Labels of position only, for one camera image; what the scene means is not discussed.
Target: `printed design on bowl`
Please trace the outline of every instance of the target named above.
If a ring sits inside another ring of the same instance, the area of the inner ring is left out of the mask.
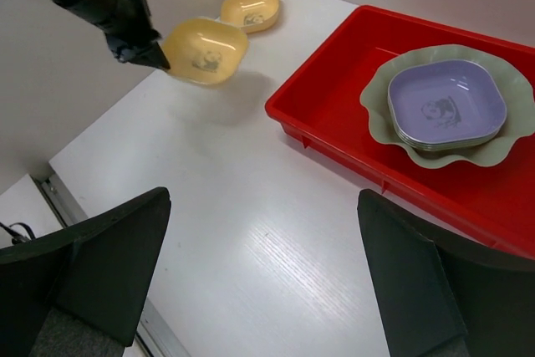
[[[243,19],[243,25],[261,24],[264,22],[264,16],[261,13],[249,13]]]
[[[421,113],[426,119],[432,121],[436,128],[457,127],[457,124],[462,121],[459,109],[450,96],[427,102],[421,107]]]
[[[220,52],[208,50],[191,62],[196,69],[215,73],[219,69],[219,64],[223,60]]]

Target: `red plastic container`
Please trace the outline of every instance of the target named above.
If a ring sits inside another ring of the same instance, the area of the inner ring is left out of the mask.
[[[359,97],[377,68],[398,54],[446,43],[504,58],[535,86],[535,48],[363,6],[267,102],[267,114],[383,190],[490,247],[535,258],[535,136],[520,139],[498,166],[458,161],[428,170],[369,134]]]

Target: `scalloped rim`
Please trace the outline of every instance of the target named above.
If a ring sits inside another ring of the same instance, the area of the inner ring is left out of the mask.
[[[525,115],[522,113],[521,128],[515,127],[514,130],[508,130],[507,133],[501,132],[486,144],[477,147],[476,150],[451,150],[447,151],[450,152],[449,155],[428,159],[404,143],[394,132],[394,126],[389,122],[391,120],[390,112],[388,108],[385,108],[388,99],[388,85],[391,79],[402,70],[448,59],[463,59],[481,65],[492,76],[500,94],[506,101],[507,110],[511,114],[517,108],[513,107],[511,100],[508,102],[507,97],[504,96],[507,91],[511,90],[511,86],[503,88],[498,84],[498,81],[501,80],[497,79],[498,72],[501,78],[506,74],[507,80],[515,83],[513,87],[517,91],[518,97],[522,98],[522,102],[517,103],[522,104],[525,109],[522,112],[526,113]],[[386,109],[387,118],[376,109],[378,102],[382,103],[380,100],[382,95],[384,95],[384,105],[379,105],[379,107],[383,110]],[[455,161],[467,161],[483,167],[495,166],[505,160],[518,139],[535,133],[535,99],[529,81],[506,60],[463,45],[450,44],[420,48],[393,58],[377,69],[374,77],[360,95],[360,103],[368,110],[369,132],[374,140],[380,144],[400,146],[418,166],[427,169],[438,169]],[[471,155],[454,153],[463,151],[465,154]]]

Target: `purple bowl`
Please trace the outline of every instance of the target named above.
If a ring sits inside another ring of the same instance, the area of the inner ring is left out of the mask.
[[[413,141],[439,145],[496,134],[507,107],[479,64],[447,60],[398,73],[388,88],[392,118]]]

